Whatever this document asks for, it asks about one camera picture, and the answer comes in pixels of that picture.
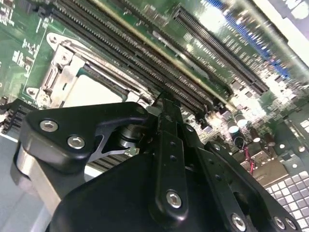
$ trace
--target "capacitor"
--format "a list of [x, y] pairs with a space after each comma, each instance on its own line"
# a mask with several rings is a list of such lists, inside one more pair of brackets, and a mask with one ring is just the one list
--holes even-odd
[[275, 146], [276, 145], [274, 137], [270, 133], [267, 132], [266, 134], [264, 134], [264, 139], [265, 139], [265, 142], [268, 146]]
[[261, 141], [261, 138], [255, 128], [250, 129], [249, 132], [250, 132], [253, 142], [258, 143]]
[[232, 155], [233, 152], [232, 152], [232, 150], [231, 150], [230, 144], [224, 143], [224, 146], [225, 146], [225, 148], [227, 149], [228, 153], [229, 153], [230, 155]]
[[241, 114], [236, 115], [235, 120], [236, 120], [237, 126], [239, 126], [239, 127], [244, 127], [248, 123], [248, 120], [245, 119], [245, 117]]
[[243, 150], [245, 145], [246, 145], [246, 141], [244, 139], [243, 134], [238, 131], [237, 133], [232, 134], [232, 140], [235, 144], [235, 146], [239, 149], [239, 150]]
[[237, 131], [239, 131], [239, 127], [234, 120], [230, 120], [227, 122], [227, 129], [229, 133], [236, 133]]

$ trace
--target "black plastic part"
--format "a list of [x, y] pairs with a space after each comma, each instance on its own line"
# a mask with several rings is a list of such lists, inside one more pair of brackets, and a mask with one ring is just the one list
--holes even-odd
[[[154, 157], [134, 156], [69, 193], [60, 203], [50, 224], [50, 232], [163, 232], [149, 214], [153, 196]], [[217, 209], [208, 197], [203, 180], [186, 170], [190, 211], [178, 232], [212, 231], [220, 226]]]
[[[183, 157], [183, 142], [178, 137], [177, 125], [182, 123], [180, 108], [173, 99], [161, 94], [155, 102], [163, 113], [158, 118], [154, 151], [154, 196], [150, 200], [150, 214], [164, 228], [178, 227], [187, 218], [188, 196]], [[174, 208], [167, 201], [167, 192], [177, 193], [182, 201]]]
[[[147, 118], [147, 111], [134, 102], [41, 110], [25, 117], [19, 139], [29, 154], [61, 172], [76, 173], [85, 167], [94, 152], [95, 136], [104, 136], [98, 148], [102, 149], [116, 128], [143, 124]], [[56, 122], [58, 130], [43, 131], [40, 128], [43, 120]], [[74, 135], [85, 141], [83, 148], [68, 146], [68, 138]]]

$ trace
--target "black expansion slot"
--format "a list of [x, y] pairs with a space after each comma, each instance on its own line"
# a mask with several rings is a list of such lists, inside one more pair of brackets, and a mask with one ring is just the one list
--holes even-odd
[[174, 19], [203, 46], [216, 54], [216, 57], [241, 81], [246, 83], [259, 95], [267, 92], [269, 87], [244, 64], [237, 56], [212, 35], [194, 16], [179, 6]]
[[231, 97], [233, 95], [233, 90], [231, 87], [222, 81], [215, 73], [211, 72], [210, 70], [205, 67], [204, 64], [202, 64], [198, 59], [196, 59], [192, 54], [190, 54], [187, 50], [185, 50], [180, 44], [178, 44], [174, 39], [172, 39], [170, 36], [168, 36], [162, 29], [157, 27], [153, 22], [151, 22], [147, 17], [145, 17], [137, 7], [132, 5], [128, 0], [109, 0], [110, 2], [113, 2], [118, 7], [121, 7], [122, 9], [128, 9], [132, 15], [134, 15], [137, 19], [144, 22], [147, 27], [149, 33], [152, 33], [153, 31], [160, 34], [160, 36], [168, 41], [173, 47], [175, 47], [177, 50], [179, 50], [182, 54], [184, 54], [189, 60], [191, 60], [198, 68], [200, 68], [203, 72], [205, 72], [210, 81], [214, 85], [219, 85], [220, 88], [224, 89], [227, 92], [227, 97]]
[[149, 70], [157, 71], [157, 75], [160, 75], [161, 78], [164, 78], [165, 80], [168, 79], [169, 82], [177, 84], [183, 90], [191, 88], [193, 92], [190, 94], [195, 98], [201, 98], [206, 101], [211, 98], [211, 96], [199, 87], [199, 85], [195, 84], [184, 73], [175, 69], [168, 60], [159, 55], [151, 47], [145, 45], [122, 25], [116, 23], [106, 14], [96, 15], [95, 12], [98, 11], [98, 8], [92, 2], [84, 0], [72, 0], [70, 4], [63, 0], [59, 0], [58, 2], [65, 6], [66, 9], [71, 7], [80, 14], [88, 14], [89, 20], [92, 20], [98, 27], [100, 27], [101, 33], [105, 33], [104, 38], [107, 39], [107, 37], [111, 37], [114, 39], [114, 42], [119, 42], [117, 46], [122, 46], [121, 51], [130, 54], [133, 59], [138, 61], [137, 63], [141, 64], [144, 62], [144, 67], [147, 66]]
[[153, 63], [149, 64], [146, 60], [139, 58], [127, 48], [125, 41], [117, 41], [110, 36], [104, 25], [96, 25], [96, 20], [80, 12], [81, 8], [74, 8], [73, 2], [70, 5], [63, 3], [59, 8], [53, 8], [51, 13], [56, 20], [64, 23], [70, 30], [81, 36], [83, 39], [91, 43], [97, 50], [102, 51], [112, 57], [117, 63], [123, 67], [130, 67], [131, 73], [137, 73], [140, 78], [146, 78], [148, 82], [160, 87], [165, 91], [172, 91], [179, 95], [182, 103], [192, 112], [196, 112], [204, 108], [203, 100], [193, 90], [188, 92], [188, 86], [175, 79], [173, 82], [163, 75], [160, 67], [154, 69]]

